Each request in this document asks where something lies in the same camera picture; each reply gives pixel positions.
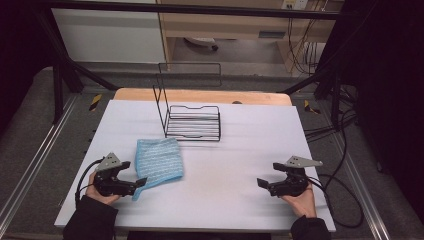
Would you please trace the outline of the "black wire rack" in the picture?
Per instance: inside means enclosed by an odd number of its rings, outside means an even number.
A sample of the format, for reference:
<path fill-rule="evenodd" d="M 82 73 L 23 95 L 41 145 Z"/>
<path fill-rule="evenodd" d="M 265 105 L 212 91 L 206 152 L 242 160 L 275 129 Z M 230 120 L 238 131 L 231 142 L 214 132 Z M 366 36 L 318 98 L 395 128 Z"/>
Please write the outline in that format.
<path fill-rule="evenodd" d="M 220 109 L 177 100 L 172 90 L 212 89 L 222 86 L 219 63 L 159 63 L 153 93 L 164 136 L 177 141 L 221 139 Z"/>

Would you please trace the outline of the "aluminium rail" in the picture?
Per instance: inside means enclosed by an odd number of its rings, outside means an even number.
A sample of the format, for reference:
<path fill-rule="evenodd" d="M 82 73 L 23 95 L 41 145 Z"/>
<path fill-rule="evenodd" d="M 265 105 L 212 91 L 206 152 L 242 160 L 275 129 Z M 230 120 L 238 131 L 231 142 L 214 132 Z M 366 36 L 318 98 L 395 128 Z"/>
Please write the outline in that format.
<path fill-rule="evenodd" d="M 20 178 L 12 194 L 0 210 L 0 238 L 5 234 L 12 219 L 14 218 L 16 212 L 22 204 L 23 199 L 28 193 L 31 185 L 33 184 L 36 176 L 38 175 L 38 172 L 42 168 L 42 165 L 48 157 L 52 147 L 56 143 L 56 140 L 62 132 L 70 115 L 72 114 L 72 111 L 78 99 L 79 96 L 75 94 L 71 95 L 68 98 L 63 108 L 63 115 L 59 118 L 58 122 L 53 124 L 52 127 L 49 129 L 36 154 L 33 156 L 31 162 L 23 173 L 23 176 Z"/>
<path fill-rule="evenodd" d="M 353 191 L 356 194 L 362 208 L 367 224 L 375 240 L 390 240 L 390 234 L 377 210 L 377 207 L 362 180 L 361 175 L 354 165 L 353 159 L 347 151 L 347 142 L 340 133 L 334 134 L 334 142 L 344 160 L 343 167 L 348 176 Z"/>

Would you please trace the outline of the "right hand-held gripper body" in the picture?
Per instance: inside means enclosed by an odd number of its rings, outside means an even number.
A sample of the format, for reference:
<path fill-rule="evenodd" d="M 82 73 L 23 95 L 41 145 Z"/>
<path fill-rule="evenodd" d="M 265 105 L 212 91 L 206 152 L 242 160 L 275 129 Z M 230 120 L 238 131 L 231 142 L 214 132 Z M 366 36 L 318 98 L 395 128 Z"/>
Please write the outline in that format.
<path fill-rule="evenodd" d="M 306 167 L 319 167 L 323 165 L 322 161 L 311 160 L 299 156 L 290 157 L 284 164 L 289 167 L 289 171 L 285 172 L 287 177 L 285 180 L 270 183 L 268 191 L 271 196 L 299 196 L 308 186 L 308 176 L 306 175 Z"/>

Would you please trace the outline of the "white foam board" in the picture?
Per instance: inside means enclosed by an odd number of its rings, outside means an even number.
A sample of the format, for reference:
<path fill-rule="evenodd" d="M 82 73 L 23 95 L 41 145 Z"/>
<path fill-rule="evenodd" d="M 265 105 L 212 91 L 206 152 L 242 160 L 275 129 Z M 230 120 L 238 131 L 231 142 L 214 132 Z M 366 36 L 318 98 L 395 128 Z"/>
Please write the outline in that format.
<path fill-rule="evenodd" d="M 124 197 L 115 226 L 146 231 L 288 231 L 296 220 L 291 207 L 258 187 L 257 178 L 276 182 L 285 174 L 273 169 L 293 155 L 312 159 L 294 106 L 217 104 L 219 142 L 179 142 L 184 176 L 143 190 L 137 201 Z M 119 178 L 136 180 L 138 139 L 163 137 L 154 101 L 109 101 L 94 139 L 54 223 L 64 227 L 75 211 L 74 192 L 94 160 L 113 152 L 132 161 Z"/>

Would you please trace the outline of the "light wooden desk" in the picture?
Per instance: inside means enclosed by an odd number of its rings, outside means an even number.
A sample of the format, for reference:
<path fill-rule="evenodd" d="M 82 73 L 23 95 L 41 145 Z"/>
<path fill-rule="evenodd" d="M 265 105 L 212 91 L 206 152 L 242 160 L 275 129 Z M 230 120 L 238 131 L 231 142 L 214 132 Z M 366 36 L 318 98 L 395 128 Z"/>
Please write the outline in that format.
<path fill-rule="evenodd" d="M 283 0 L 156 0 L 159 4 L 282 9 Z M 344 0 L 308 0 L 306 11 L 339 12 Z M 286 69 L 300 69 L 307 43 L 325 43 L 335 24 L 330 20 L 249 18 L 216 15 L 159 15 L 166 59 L 177 38 L 265 39 L 277 43 Z"/>

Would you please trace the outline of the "white cabinet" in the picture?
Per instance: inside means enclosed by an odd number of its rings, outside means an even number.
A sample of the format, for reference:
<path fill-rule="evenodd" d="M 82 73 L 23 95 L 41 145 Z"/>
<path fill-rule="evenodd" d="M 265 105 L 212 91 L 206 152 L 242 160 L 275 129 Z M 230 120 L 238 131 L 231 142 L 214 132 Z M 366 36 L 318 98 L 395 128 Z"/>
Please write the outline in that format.
<path fill-rule="evenodd" d="M 165 61 L 157 13 L 71 9 L 53 9 L 52 12 L 74 61 Z"/>

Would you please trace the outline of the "chair base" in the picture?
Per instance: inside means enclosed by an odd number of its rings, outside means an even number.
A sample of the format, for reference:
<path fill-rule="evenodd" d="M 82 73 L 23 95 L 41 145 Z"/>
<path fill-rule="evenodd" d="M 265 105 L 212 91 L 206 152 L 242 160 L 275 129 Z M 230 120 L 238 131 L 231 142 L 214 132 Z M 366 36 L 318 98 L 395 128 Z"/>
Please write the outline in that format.
<path fill-rule="evenodd" d="M 216 41 L 213 38 L 186 37 L 185 40 L 198 46 L 209 47 L 212 51 L 217 51 L 219 49 Z"/>

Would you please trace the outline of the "blue striped towel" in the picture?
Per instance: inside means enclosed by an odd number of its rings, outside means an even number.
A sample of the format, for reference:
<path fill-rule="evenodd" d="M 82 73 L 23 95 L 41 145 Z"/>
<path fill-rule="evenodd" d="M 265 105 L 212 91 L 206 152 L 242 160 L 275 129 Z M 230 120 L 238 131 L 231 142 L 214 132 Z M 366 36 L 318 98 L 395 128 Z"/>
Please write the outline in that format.
<path fill-rule="evenodd" d="M 139 139 L 134 166 L 138 178 L 146 178 L 146 183 L 135 191 L 133 201 L 140 198 L 143 190 L 184 176 L 180 147 L 175 138 Z"/>

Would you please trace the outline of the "black metal frame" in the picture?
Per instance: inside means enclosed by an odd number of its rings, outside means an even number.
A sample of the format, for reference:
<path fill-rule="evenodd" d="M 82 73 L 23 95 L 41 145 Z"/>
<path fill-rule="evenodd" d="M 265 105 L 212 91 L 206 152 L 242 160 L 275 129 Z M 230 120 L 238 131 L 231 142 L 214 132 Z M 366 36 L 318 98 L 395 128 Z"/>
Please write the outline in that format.
<path fill-rule="evenodd" d="M 280 18 L 280 19 L 307 19 L 307 20 L 332 20 L 335 22 L 353 22 L 361 20 L 357 28 L 351 31 L 349 37 L 342 43 L 341 47 L 329 58 L 327 63 L 333 62 L 334 57 L 338 57 L 343 50 L 347 50 L 349 42 L 356 37 L 362 24 L 367 17 L 361 15 L 359 11 L 339 12 L 318 12 L 306 10 L 272 10 L 264 8 L 227 7 L 227 6 L 202 6 L 202 5 L 181 5 L 181 4 L 151 4 L 151 3 L 127 3 L 127 2 L 105 2 L 105 1 L 75 1 L 75 0 L 35 0 L 30 4 L 30 10 L 38 22 L 39 29 L 46 35 L 46 50 L 53 61 L 53 70 L 57 71 L 54 76 L 55 93 L 55 117 L 57 122 L 63 115 L 59 109 L 62 101 L 59 99 L 63 95 L 60 89 L 60 80 L 64 80 L 72 92 L 80 93 L 83 84 L 77 75 L 81 73 L 85 77 L 96 82 L 100 86 L 117 91 L 120 86 L 116 86 L 100 76 L 94 74 L 82 65 L 75 62 L 67 53 L 61 33 L 54 28 L 55 20 L 48 19 L 51 9 L 68 9 L 84 11 L 103 12 L 138 12 L 138 13 L 165 13 L 184 15 L 216 15 L 231 17 L 249 18 Z"/>

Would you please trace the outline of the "white wall socket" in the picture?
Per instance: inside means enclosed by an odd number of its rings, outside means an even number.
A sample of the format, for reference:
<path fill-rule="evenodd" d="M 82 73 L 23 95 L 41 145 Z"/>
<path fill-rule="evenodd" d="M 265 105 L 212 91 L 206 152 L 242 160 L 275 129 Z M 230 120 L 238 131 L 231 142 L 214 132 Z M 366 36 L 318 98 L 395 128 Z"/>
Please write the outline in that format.
<path fill-rule="evenodd" d="M 281 8 L 288 10 L 304 10 L 307 3 L 308 0 L 283 0 Z"/>

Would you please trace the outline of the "person's right hand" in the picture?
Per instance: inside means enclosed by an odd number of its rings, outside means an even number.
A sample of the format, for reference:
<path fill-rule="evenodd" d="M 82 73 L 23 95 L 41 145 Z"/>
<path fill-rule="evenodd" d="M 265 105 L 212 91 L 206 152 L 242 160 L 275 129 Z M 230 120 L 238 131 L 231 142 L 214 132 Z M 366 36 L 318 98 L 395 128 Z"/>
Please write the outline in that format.
<path fill-rule="evenodd" d="M 297 217 L 306 217 L 306 218 L 316 218 L 316 207 L 315 207 L 315 198 L 314 192 L 311 185 L 308 185 L 305 191 L 299 196 L 281 196 L 281 199 L 287 202 L 294 214 Z"/>

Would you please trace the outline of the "yellow black tape marker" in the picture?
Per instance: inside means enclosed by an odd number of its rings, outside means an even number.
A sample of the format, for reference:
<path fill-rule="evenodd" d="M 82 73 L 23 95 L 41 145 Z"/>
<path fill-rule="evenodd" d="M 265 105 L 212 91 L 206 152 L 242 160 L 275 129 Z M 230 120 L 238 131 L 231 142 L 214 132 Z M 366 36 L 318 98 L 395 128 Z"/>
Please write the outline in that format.
<path fill-rule="evenodd" d="M 97 94 L 97 95 L 94 96 L 94 98 L 93 98 L 93 100 L 92 100 L 92 102 L 89 106 L 89 111 L 95 111 L 95 109 L 96 109 L 98 103 L 100 102 L 101 98 L 102 98 L 102 94 Z"/>
<path fill-rule="evenodd" d="M 308 100 L 304 100 L 304 110 L 306 112 L 312 112 L 314 114 L 321 114 L 321 111 L 319 109 L 314 109 L 311 107 Z"/>

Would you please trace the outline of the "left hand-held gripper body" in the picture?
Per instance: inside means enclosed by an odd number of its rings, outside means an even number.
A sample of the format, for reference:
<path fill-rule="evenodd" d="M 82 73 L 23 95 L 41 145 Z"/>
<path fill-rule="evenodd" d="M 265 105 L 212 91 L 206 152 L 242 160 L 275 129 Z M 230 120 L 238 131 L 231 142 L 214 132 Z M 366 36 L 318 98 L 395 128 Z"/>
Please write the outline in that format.
<path fill-rule="evenodd" d="M 120 164 L 121 161 L 111 152 L 96 167 L 93 184 L 101 195 L 127 196 L 134 194 L 136 190 L 135 182 L 124 181 L 118 178 L 120 171 L 116 167 Z"/>

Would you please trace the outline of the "wooden table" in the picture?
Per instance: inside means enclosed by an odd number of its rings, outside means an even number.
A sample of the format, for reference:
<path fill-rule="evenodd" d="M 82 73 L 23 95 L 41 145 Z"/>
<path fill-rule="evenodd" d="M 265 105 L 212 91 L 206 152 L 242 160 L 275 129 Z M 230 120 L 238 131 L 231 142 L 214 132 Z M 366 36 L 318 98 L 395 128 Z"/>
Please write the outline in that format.
<path fill-rule="evenodd" d="M 209 91 L 209 90 L 166 90 L 169 101 L 226 103 L 241 102 L 249 105 L 291 106 L 292 101 L 286 94 L 251 91 Z M 153 101 L 155 93 L 147 88 L 121 88 L 116 91 L 114 100 Z"/>

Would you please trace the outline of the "person's left hand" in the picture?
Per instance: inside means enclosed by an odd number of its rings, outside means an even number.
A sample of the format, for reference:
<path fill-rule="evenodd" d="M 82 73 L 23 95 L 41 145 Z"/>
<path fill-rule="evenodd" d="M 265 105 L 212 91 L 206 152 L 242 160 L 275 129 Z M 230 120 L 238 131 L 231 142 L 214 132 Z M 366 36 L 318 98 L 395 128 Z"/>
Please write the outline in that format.
<path fill-rule="evenodd" d="M 111 195 L 111 196 L 101 195 L 93 184 L 89 184 L 87 186 L 85 195 L 106 205 L 112 205 L 114 202 L 116 202 L 120 198 L 120 195 Z"/>

